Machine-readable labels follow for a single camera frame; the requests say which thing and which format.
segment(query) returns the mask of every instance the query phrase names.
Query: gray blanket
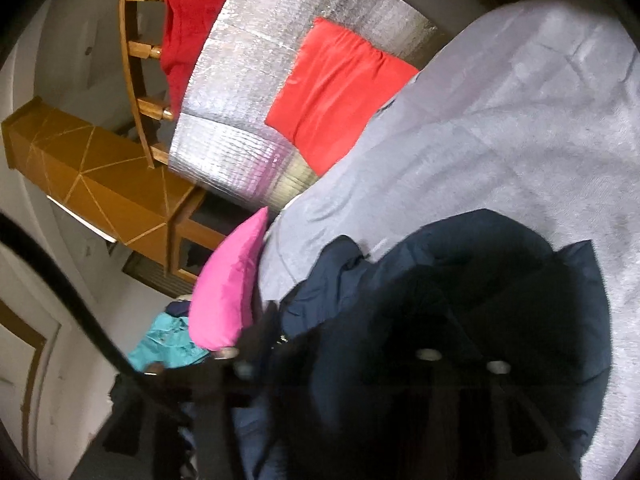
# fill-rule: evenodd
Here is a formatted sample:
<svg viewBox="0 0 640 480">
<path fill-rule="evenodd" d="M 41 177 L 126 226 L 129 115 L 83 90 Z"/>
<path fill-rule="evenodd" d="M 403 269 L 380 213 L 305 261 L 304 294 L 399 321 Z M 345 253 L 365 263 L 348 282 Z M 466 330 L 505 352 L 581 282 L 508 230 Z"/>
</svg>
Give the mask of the gray blanket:
<svg viewBox="0 0 640 480">
<path fill-rule="evenodd" d="M 556 248 L 593 239 L 614 368 L 582 474 L 612 478 L 640 436 L 639 82 L 638 51 L 597 0 L 529 0 L 479 18 L 281 213 L 262 298 L 281 299 L 337 235 L 376 260 L 421 225 L 481 207 Z"/>
</svg>

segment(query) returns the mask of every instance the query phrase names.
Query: red cloth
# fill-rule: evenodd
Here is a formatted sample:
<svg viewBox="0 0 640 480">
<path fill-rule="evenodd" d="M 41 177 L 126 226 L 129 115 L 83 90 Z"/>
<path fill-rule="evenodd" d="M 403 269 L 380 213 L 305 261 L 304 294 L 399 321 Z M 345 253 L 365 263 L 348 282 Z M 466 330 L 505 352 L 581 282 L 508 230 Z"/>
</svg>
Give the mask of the red cloth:
<svg viewBox="0 0 640 480">
<path fill-rule="evenodd" d="M 354 32 L 316 18 L 264 122 L 322 175 L 349 153 L 372 115 L 417 73 Z"/>
<path fill-rule="evenodd" d="M 191 72 L 226 0 L 164 1 L 166 17 L 160 65 L 169 83 L 172 111 L 177 115 Z"/>
</svg>

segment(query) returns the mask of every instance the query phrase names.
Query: white strip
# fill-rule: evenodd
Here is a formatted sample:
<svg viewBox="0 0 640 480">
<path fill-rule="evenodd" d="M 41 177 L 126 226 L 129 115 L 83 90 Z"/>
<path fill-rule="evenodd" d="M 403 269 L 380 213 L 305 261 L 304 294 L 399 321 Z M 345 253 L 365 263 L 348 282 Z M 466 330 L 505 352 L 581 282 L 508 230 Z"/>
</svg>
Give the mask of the white strip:
<svg viewBox="0 0 640 480">
<path fill-rule="evenodd" d="M 100 231 L 100 229 L 98 229 L 96 226 L 93 226 L 91 224 L 89 224 L 89 222 L 87 222 L 86 220 L 80 218 L 76 213 L 74 213 L 73 211 L 67 209 L 66 207 L 64 207 L 60 202 L 58 202 L 55 198 L 50 197 L 49 195 L 47 195 L 47 198 L 49 200 L 51 200 L 53 203 L 55 203 L 57 206 L 61 207 L 62 209 L 64 209 L 67 213 L 69 213 L 73 218 L 75 218 L 76 220 L 78 220 L 81 224 L 87 226 L 89 229 L 91 229 L 91 231 L 93 231 L 94 233 L 96 233 L 97 235 L 100 235 L 102 238 L 104 238 L 105 240 L 107 240 L 108 242 L 116 242 L 117 240 L 113 237 L 113 236 L 109 236 L 107 233 Z"/>
</svg>

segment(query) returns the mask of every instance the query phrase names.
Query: teal cloth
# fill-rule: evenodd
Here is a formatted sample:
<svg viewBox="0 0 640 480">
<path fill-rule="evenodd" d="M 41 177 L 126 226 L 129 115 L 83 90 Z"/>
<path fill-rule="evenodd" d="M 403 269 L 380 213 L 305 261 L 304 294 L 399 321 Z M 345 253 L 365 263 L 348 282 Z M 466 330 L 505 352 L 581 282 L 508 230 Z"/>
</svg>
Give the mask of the teal cloth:
<svg viewBox="0 0 640 480">
<path fill-rule="evenodd" d="M 139 372 L 151 363 L 162 362 L 166 368 L 187 366 L 201 361 L 208 350 L 196 346 L 189 337 L 189 320 L 159 314 L 146 332 L 142 341 L 128 355 L 129 362 Z"/>
</svg>

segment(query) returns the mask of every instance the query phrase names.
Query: foil insulation mat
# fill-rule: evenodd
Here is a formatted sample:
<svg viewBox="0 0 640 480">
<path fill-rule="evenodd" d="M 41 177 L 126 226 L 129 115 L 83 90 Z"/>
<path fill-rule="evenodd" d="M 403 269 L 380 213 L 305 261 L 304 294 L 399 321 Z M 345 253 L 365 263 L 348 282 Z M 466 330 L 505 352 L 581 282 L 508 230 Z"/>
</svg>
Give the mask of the foil insulation mat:
<svg viewBox="0 0 640 480">
<path fill-rule="evenodd" d="M 314 18 L 422 68 L 444 35 L 401 0 L 227 0 L 191 75 L 169 166 L 249 209 L 281 209 L 316 179 L 264 119 Z"/>
</svg>

